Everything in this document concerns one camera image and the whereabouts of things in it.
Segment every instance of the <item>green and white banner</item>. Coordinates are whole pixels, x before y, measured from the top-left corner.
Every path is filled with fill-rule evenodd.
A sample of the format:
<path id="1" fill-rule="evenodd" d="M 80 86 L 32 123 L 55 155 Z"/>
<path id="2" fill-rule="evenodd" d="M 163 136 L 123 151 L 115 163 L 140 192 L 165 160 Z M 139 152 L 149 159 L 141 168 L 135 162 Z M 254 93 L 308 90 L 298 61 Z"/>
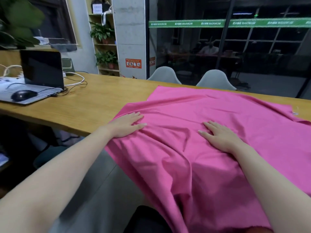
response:
<path id="1" fill-rule="evenodd" d="M 223 28 L 225 19 L 149 21 L 150 28 Z M 311 18 L 231 19 L 230 28 L 311 28 Z"/>

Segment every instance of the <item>white cable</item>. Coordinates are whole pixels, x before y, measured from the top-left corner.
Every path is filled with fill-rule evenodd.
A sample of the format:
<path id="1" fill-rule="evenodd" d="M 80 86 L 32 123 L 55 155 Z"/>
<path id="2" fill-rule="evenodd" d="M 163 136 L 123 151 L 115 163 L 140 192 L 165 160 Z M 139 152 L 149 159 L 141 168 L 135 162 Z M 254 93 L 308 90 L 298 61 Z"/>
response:
<path id="1" fill-rule="evenodd" d="M 65 87 L 78 85 L 78 84 L 84 82 L 84 80 L 85 80 L 84 77 L 83 77 L 82 75 L 80 75 L 80 74 L 77 74 L 77 73 L 74 73 L 74 72 L 64 72 L 64 73 L 65 73 L 65 74 L 76 74 L 76 75 L 78 75 L 78 76 L 80 76 L 80 77 L 82 78 L 82 81 L 80 81 L 80 82 L 78 82 L 78 83 L 73 83 L 73 84 L 64 85 Z"/>
<path id="2" fill-rule="evenodd" d="M 4 70 L 4 72 L 3 72 L 3 75 L 2 75 L 2 77 L 6 77 L 10 72 L 8 72 L 9 71 L 9 69 L 10 68 L 13 68 L 13 67 L 21 67 L 20 65 L 10 65 L 9 67 L 6 67 L 6 69 Z"/>

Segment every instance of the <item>teal stool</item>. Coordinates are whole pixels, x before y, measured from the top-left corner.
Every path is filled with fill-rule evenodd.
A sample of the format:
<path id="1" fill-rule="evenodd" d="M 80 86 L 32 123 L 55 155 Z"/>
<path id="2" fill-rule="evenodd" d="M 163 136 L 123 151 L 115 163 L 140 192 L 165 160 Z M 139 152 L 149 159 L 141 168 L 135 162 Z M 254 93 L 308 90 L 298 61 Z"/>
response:
<path id="1" fill-rule="evenodd" d="M 56 146 L 48 148 L 47 150 L 39 154 L 38 157 L 36 157 L 36 159 L 33 162 L 33 166 L 36 169 L 40 168 L 42 165 L 46 164 L 48 161 L 50 161 L 52 158 L 56 157 L 66 149 L 67 147 L 64 146 Z"/>

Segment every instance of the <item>computer mouse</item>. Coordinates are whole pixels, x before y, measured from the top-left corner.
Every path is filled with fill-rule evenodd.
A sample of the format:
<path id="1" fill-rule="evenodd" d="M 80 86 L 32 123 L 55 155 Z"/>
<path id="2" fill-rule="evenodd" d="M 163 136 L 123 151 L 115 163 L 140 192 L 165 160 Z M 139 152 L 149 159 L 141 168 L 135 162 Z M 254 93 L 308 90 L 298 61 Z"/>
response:
<path id="1" fill-rule="evenodd" d="M 35 91 L 22 90 L 22 91 L 14 92 L 11 95 L 11 99 L 14 101 L 24 101 L 24 100 L 27 100 L 29 98 L 35 97 L 37 95 L 38 95 L 38 93 Z"/>

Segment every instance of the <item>laptop screen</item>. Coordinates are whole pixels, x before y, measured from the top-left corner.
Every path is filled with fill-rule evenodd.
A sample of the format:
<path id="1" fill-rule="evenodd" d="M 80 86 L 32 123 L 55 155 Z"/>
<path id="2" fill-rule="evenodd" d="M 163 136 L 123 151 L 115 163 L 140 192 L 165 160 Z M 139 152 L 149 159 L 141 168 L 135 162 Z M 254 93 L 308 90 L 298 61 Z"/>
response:
<path id="1" fill-rule="evenodd" d="M 26 84 L 64 89 L 60 52 L 20 50 Z"/>

